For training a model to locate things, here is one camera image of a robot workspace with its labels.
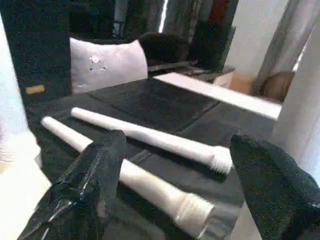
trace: white pole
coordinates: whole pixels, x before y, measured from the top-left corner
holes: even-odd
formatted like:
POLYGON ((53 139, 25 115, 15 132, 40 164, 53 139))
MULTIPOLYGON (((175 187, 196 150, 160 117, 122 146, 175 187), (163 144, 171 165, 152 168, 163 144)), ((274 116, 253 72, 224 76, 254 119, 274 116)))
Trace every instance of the white pole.
POLYGON ((38 165, 0 15, 0 239, 19 237, 51 183, 38 165))
MULTIPOLYGON (((52 117, 44 117, 41 124, 79 152, 93 142, 52 117)), ((198 195, 184 192, 126 159, 119 180, 168 214, 179 228, 194 238, 200 238, 207 229, 214 205, 198 195)))
POLYGON ((41 166, 40 147, 28 127, 2 18, 0 53, 0 173, 15 161, 33 159, 41 166))
MULTIPOLYGON (((270 139, 273 144, 290 154, 300 168, 312 175, 318 186, 320 186, 319 42, 320 18, 318 17, 270 139)), ((242 207, 230 239, 261 239, 246 203, 242 207)))
POLYGON ((196 161, 221 174, 228 174, 232 167, 230 151, 223 146, 206 145, 78 107, 72 108, 71 115, 101 128, 122 130, 128 137, 196 161))

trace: white wall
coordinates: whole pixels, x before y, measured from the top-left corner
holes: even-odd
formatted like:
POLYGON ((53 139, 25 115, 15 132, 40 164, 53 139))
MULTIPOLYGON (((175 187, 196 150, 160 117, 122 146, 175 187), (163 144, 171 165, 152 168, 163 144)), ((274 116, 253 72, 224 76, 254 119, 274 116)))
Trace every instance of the white wall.
POLYGON ((239 0, 236 27, 225 64, 256 77, 288 0, 239 0))

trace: white plastic rod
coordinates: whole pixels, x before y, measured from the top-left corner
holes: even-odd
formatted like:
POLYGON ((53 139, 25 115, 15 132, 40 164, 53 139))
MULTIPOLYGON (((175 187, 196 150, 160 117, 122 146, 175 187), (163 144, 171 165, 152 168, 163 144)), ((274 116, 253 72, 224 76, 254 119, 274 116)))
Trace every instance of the white plastic rod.
POLYGON ((78 107, 71 110, 71 115, 101 128, 122 130, 128 137, 194 160, 222 174, 228 174, 232 167, 230 151, 223 146, 209 146, 78 107))
MULTIPOLYGON (((52 117, 44 117, 41 124, 79 152, 93 142, 52 117)), ((178 189, 126 159, 123 160, 119 180, 168 214, 179 228, 194 238, 203 235, 213 216, 212 203, 178 189)))
POLYGON ((27 159, 41 166, 40 147, 28 127, 1 15, 0 53, 0 173, 27 159))
POLYGON ((277 120, 281 105, 209 84, 175 72, 154 77, 162 82, 277 120))

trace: white cylindrical tube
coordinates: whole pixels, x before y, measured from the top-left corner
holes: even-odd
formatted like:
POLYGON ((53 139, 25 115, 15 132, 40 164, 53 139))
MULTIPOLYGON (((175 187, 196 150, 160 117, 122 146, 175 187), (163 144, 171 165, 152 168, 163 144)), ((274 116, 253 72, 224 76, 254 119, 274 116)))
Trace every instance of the white cylindrical tube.
POLYGON ((33 159, 41 167, 40 147, 28 127, 1 17, 0 52, 0 173, 25 159, 33 159))
MULTIPOLYGON (((93 142, 52 117, 44 117, 41 124, 79 152, 93 142)), ((186 233, 200 238, 205 232, 213 215, 212 203, 178 189, 126 159, 123 160, 119 180, 168 214, 186 233)))
POLYGON ((71 110, 71 115, 105 129, 122 130, 128 137, 194 160, 222 174, 228 174, 232 167, 229 149, 223 146, 209 146, 78 107, 71 110))

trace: threaded end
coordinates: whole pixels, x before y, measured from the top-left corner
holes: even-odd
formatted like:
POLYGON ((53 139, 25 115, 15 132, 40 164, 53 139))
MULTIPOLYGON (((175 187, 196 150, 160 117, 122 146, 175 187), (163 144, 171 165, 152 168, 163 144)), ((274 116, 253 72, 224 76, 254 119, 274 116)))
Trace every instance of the threaded end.
POLYGON ((229 149, 224 146, 214 146, 210 168, 220 174, 227 175, 232 165, 229 149))
POLYGON ((201 238, 213 216, 214 205, 193 193, 187 193, 174 218, 175 224, 194 238, 201 238))

